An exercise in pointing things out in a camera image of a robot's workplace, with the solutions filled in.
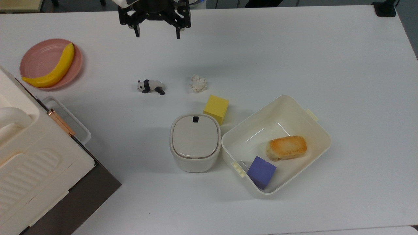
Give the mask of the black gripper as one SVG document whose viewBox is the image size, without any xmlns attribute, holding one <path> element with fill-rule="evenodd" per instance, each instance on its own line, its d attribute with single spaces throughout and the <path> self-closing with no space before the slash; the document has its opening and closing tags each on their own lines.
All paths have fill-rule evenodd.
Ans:
<svg viewBox="0 0 418 235">
<path fill-rule="evenodd" d="M 138 38 L 140 19 L 171 20 L 171 25 L 176 28 L 177 39 L 180 39 L 181 30 L 191 27 L 189 0 L 139 0 L 126 8 L 118 6 L 118 14 L 120 24 L 128 25 Z"/>
</svg>

